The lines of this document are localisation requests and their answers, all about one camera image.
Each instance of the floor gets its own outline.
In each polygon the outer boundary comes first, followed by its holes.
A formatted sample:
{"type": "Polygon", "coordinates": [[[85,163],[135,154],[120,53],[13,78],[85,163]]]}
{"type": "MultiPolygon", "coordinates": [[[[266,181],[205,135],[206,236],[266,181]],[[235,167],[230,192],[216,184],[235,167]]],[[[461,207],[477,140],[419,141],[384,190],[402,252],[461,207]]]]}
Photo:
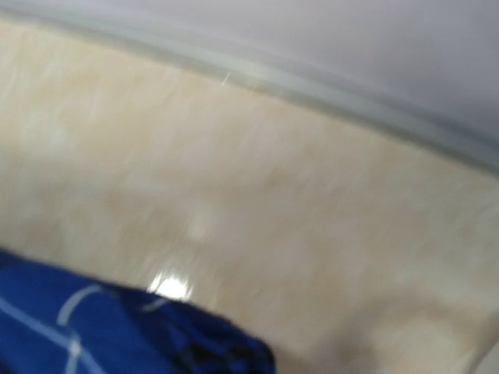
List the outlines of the floor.
{"type": "Polygon", "coordinates": [[[0,51],[4,245],[221,313],[283,373],[464,373],[497,336],[495,177],[47,26],[0,51]]]}

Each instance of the marbled floor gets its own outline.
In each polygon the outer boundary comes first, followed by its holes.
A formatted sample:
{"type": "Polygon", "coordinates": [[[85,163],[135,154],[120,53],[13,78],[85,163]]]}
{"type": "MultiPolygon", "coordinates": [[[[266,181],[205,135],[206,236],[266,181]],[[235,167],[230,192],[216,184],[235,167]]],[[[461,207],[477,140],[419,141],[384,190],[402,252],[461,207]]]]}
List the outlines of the marbled floor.
{"type": "Polygon", "coordinates": [[[3,244],[221,313],[283,373],[464,373],[497,331],[491,175],[8,18],[0,113],[3,244]]]}

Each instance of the beige tile floor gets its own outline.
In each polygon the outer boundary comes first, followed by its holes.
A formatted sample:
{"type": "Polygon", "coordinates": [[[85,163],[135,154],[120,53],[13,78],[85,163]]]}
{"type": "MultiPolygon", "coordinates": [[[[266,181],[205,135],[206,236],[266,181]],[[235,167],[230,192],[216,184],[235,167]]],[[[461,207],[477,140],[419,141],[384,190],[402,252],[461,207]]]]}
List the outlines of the beige tile floor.
{"type": "Polygon", "coordinates": [[[481,171],[7,18],[0,113],[1,242],[222,313],[281,372],[463,373],[497,331],[481,171]]]}

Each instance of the blue garment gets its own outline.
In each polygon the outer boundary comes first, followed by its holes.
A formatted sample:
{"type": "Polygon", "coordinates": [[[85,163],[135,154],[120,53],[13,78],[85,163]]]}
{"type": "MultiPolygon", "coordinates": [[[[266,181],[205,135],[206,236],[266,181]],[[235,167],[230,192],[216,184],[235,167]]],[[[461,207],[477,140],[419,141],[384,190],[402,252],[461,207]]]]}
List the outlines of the blue garment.
{"type": "Polygon", "coordinates": [[[274,374],[265,343],[192,305],[0,251],[0,374],[274,374]]]}

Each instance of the blue fabric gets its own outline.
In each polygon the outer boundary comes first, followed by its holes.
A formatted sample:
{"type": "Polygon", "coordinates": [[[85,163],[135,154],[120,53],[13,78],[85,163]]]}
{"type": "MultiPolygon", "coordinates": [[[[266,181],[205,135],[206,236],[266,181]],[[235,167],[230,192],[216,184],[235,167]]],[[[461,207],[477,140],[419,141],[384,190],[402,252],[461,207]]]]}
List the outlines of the blue fabric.
{"type": "Polygon", "coordinates": [[[162,301],[0,250],[0,374],[274,374],[265,343],[162,301]]]}

